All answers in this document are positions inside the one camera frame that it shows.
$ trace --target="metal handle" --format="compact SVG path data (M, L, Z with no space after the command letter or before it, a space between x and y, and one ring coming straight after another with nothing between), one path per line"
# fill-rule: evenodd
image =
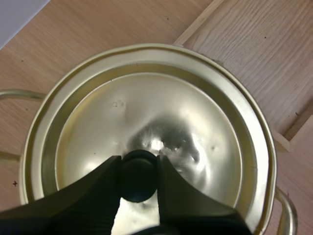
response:
M3 90L0 91L0 100L6 98L19 98L19 99L44 99L45 94L32 92L27 90ZM16 154L6 153L0 151L0 161L19 161L20 156Z
M296 235L298 228L297 211L288 196L276 187L275 198L282 204L282 216L280 217L278 235Z

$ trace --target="black knob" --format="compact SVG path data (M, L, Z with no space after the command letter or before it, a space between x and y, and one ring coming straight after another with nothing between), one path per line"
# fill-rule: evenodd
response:
M149 199L157 189L157 158L145 150L125 155L120 172L121 196L131 202Z

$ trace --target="pot lid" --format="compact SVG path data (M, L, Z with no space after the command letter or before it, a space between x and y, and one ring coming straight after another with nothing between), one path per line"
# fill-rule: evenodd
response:
M110 156L137 149L168 156L192 186L236 207L252 231L267 223L276 162L255 101L213 61L159 44L96 55L47 95L26 143L23 200L49 195ZM141 203L122 199L112 233L156 224L157 192Z

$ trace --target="wood grain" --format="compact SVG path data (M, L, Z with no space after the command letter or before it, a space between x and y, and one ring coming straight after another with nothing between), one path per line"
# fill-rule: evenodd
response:
M172 44L211 0L52 0L2 50L0 89L47 93L88 57L136 43ZM0 150L20 154L40 103L0 102ZM19 205L18 164L0 164L0 211Z
M283 134L313 98L312 7L311 0L223 1L206 9L183 45L222 62Z
M278 153L277 185L289 195L298 214L299 235L313 234L313 125L291 153ZM274 202L266 235L277 234L281 205Z
M203 23L191 24L178 40L222 64L255 97L276 147L291 151L277 153L277 185L295 204L298 234L313 234L313 2L212 3L196 19ZM277 234L280 216L275 201L266 235Z

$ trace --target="white wall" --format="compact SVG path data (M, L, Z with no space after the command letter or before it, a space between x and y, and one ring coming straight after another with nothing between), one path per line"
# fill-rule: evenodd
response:
M48 2L49 0L0 0L0 49Z

